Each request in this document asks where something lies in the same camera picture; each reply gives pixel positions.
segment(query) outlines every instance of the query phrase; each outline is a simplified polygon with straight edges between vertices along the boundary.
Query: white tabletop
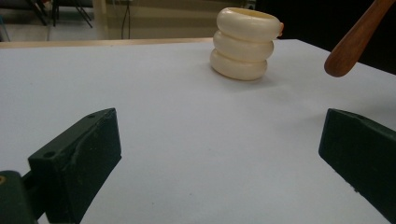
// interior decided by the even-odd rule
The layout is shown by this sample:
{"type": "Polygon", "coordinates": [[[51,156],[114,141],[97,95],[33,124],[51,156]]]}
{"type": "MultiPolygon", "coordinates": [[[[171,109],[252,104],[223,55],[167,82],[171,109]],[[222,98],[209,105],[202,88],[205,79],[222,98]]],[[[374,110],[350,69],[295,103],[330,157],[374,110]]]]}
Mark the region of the white tabletop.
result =
{"type": "MultiPolygon", "coordinates": [[[[211,43],[0,50],[0,170],[116,107],[122,160],[82,223],[388,223],[319,155],[328,108],[396,129],[396,77],[277,40],[264,78],[220,76],[211,43]]],[[[45,216],[40,223],[47,223],[45,216]]]]}

